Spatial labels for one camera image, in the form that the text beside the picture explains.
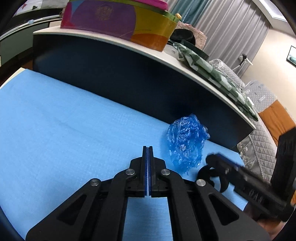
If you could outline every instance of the blue surface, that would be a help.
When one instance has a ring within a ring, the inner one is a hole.
[[[27,232],[91,178],[128,168],[153,146],[170,161],[168,124],[126,106],[25,70],[0,90],[0,206],[25,238]],[[240,156],[207,141],[201,165],[183,178],[194,180],[209,153]],[[243,209],[246,201],[224,193]],[[172,240],[166,198],[130,198],[123,240]]]

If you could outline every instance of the metal pivot screw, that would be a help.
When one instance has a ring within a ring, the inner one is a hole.
[[[205,180],[203,180],[203,179],[198,179],[198,180],[196,181],[196,184],[197,184],[198,186],[203,187],[203,186],[206,185],[206,182],[205,182]]]
[[[134,169],[131,169],[131,168],[129,168],[129,169],[126,169],[126,174],[127,175],[134,175],[135,174],[135,170]]]
[[[95,187],[95,186],[98,186],[100,184],[100,180],[97,179],[97,178],[93,178],[89,181],[90,185]]]
[[[170,170],[168,170],[168,169],[162,169],[160,173],[161,173],[162,175],[164,175],[164,176],[167,176],[167,175],[170,174]]]

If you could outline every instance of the crumpled plastic bag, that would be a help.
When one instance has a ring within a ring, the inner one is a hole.
[[[167,141],[171,160],[178,172],[188,174],[189,169],[200,164],[202,149],[209,138],[207,128],[194,114],[182,117],[169,126]]]

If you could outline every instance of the teal curtain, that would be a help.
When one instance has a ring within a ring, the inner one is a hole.
[[[209,0],[178,0],[172,14],[180,13],[182,22],[195,26]]]

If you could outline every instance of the colorful box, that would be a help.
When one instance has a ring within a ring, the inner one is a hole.
[[[163,51],[178,18],[130,0],[77,0],[67,4],[61,28],[93,31]]]

